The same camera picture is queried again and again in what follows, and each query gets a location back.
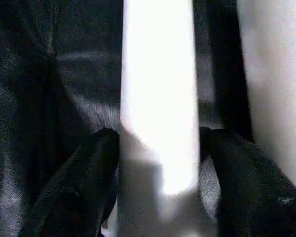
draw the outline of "black fabric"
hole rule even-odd
[[[249,137],[235,1],[206,3],[194,1],[200,123]],[[122,0],[0,0],[0,236],[18,236],[82,141],[119,131],[122,12]]]
[[[97,236],[114,206],[108,197],[112,182],[116,189],[118,157],[113,130],[88,138],[45,186],[19,236]]]
[[[296,187],[276,164],[227,130],[209,132],[208,144],[222,194],[220,236],[296,237]]]

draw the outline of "white tube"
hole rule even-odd
[[[296,0],[238,0],[254,137],[296,185]]]
[[[126,0],[123,27],[117,236],[208,236],[192,1]]]

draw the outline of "white surface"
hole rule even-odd
[[[125,1],[119,237],[208,236],[193,30],[191,0]]]
[[[296,0],[238,0],[254,136],[296,185]]]

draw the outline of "finger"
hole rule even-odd
[[[45,186],[19,236],[97,234],[118,156],[116,132],[90,136]]]

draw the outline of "black leather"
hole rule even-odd
[[[0,0],[0,236],[18,236],[82,141],[119,131],[122,9],[121,0]],[[200,124],[250,139],[235,0],[195,0],[194,16]]]

